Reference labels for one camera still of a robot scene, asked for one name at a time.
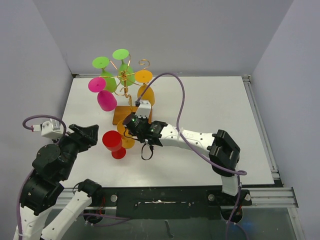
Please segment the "green wine glass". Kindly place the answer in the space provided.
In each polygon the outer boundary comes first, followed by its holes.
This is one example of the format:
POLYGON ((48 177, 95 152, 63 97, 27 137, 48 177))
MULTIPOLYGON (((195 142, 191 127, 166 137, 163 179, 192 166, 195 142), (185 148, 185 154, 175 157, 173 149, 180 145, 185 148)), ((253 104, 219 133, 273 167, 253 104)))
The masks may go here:
POLYGON ((117 89, 117 83, 114 76, 106 71, 107 66, 110 64, 110 60, 105 56, 98 56, 92 61, 92 66, 96 69, 101 69, 100 76, 105 80, 105 90, 110 93, 114 93, 117 89))
POLYGON ((135 83, 134 71, 131 64, 131 55, 127 49, 120 48, 113 52, 112 57, 115 60, 121 61, 121 65, 118 68, 118 79, 120 84, 124 87, 129 87, 135 83))

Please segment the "magenta wine glass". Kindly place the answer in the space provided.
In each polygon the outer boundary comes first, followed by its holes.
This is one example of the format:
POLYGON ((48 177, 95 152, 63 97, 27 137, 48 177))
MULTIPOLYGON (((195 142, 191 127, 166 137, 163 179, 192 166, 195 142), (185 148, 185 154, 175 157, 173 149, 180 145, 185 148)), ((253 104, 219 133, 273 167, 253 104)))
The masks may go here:
POLYGON ((106 90, 107 82, 103 77, 94 77, 88 83, 88 89, 97 93, 97 102, 105 112, 111 112, 117 107, 117 100, 114 95, 106 90))

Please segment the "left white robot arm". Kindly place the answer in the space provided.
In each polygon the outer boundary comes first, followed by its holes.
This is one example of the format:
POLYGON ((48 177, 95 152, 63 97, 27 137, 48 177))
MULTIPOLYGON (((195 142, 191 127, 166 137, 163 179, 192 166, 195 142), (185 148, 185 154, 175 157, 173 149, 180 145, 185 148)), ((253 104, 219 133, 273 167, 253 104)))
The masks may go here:
POLYGON ((86 207, 95 206, 102 199, 101 185, 85 179, 56 218, 45 224, 64 190, 61 182, 69 178, 77 155, 98 143, 97 124, 71 124, 69 128, 72 133, 63 135, 58 143, 43 146, 32 162, 33 170, 22 185, 17 202, 15 240, 60 240, 86 207))

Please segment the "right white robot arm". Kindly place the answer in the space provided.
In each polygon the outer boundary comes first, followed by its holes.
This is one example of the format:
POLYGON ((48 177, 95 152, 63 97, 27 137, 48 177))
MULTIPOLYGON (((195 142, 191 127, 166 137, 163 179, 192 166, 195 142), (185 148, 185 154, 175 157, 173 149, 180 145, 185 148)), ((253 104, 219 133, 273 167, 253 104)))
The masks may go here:
POLYGON ((212 170, 221 176, 222 197, 230 205, 241 198, 239 180, 236 175, 240 160, 240 147, 224 130, 216 133, 200 133, 177 129, 162 121, 148 122, 135 114, 129 114, 122 122, 125 135, 131 135, 145 145, 160 147, 176 147, 192 150, 198 156, 205 157, 212 170))

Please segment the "red wine glass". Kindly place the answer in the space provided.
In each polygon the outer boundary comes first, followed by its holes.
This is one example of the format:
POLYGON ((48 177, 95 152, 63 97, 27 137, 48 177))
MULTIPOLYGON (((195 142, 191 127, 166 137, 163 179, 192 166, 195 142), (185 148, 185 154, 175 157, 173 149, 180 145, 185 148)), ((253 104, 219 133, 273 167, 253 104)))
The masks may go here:
POLYGON ((117 131, 107 131, 102 137, 102 143, 111 152, 114 159, 120 160, 125 157, 127 152, 122 146, 122 138, 117 131))

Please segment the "orange wine glass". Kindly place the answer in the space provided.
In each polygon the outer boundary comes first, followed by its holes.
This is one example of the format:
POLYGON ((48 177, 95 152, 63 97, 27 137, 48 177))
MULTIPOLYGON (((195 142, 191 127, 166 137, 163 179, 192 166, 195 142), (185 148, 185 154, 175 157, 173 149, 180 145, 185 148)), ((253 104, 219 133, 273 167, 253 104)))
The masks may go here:
POLYGON ((129 134, 128 130, 123 125, 123 119, 117 123, 117 131, 122 139, 122 147, 125 149, 130 149, 135 145, 135 140, 132 135, 129 134))
POLYGON ((145 91, 141 99, 149 101, 153 106, 155 104, 155 94, 153 89, 148 87, 149 82, 153 79, 153 74, 149 70, 144 69, 136 72, 134 77, 138 83, 142 84, 137 91, 137 97, 139 98, 145 91))

